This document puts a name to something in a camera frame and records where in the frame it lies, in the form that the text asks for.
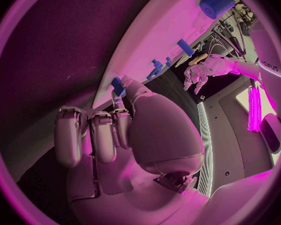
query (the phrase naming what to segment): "dark floor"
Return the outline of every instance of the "dark floor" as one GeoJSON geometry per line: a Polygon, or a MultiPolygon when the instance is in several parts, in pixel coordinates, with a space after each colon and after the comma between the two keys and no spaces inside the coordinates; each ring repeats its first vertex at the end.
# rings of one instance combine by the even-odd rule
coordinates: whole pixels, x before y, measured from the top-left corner
{"type": "MultiPolygon", "coordinates": [[[[197,104],[170,69],[146,84],[153,92],[162,94],[180,106],[199,130],[197,104]]],[[[129,102],[124,98],[128,109],[129,102]]],[[[59,224],[79,224],[67,202],[67,169],[59,165],[54,149],[49,150],[17,183],[27,197],[46,215],[59,224]]]]}

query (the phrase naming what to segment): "purple light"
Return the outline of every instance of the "purple light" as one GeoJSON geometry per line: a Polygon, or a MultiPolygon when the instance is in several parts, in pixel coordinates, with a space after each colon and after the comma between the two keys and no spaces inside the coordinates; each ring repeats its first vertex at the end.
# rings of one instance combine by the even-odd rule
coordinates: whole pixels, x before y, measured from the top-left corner
{"type": "Polygon", "coordinates": [[[249,94],[249,120],[248,131],[259,132],[262,118],[261,95],[258,87],[248,89],[249,94]]]}

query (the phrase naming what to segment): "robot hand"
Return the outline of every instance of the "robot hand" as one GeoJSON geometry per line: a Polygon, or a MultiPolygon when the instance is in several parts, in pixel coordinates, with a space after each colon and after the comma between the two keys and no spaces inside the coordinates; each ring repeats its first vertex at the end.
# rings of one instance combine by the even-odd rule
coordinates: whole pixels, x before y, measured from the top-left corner
{"type": "Polygon", "coordinates": [[[192,84],[197,83],[194,93],[198,94],[207,82],[208,76],[221,76],[233,72],[234,64],[235,61],[226,56],[212,54],[204,62],[193,64],[185,70],[184,90],[188,90],[192,84]]]}

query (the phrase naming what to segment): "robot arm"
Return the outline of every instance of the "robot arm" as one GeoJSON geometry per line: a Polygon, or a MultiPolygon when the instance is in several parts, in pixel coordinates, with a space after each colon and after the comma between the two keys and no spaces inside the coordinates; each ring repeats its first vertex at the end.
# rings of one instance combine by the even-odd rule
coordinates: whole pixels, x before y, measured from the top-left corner
{"type": "Polygon", "coordinates": [[[202,86],[207,82],[208,76],[221,76],[228,73],[243,74],[249,78],[260,81],[259,66],[253,62],[245,62],[238,58],[228,58],[218,54],[212,54],[200,64],[189,66],[185,72],[184,90],[188,90],[192,84],[197,83],[194,90],[198,94],[202,86]]]}

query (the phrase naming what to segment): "pink light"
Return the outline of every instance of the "pink light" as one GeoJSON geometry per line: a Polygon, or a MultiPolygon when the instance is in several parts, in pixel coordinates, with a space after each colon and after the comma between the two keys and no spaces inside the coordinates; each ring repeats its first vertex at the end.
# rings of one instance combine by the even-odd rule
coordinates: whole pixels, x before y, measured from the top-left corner
{"type": "Polygon", "coordinates": [[[248,131],[260,131],[260,124],[262,118],[262,104],[259,88],[251,87],[248,89],[249,94],[249,120],[248,131]]]}

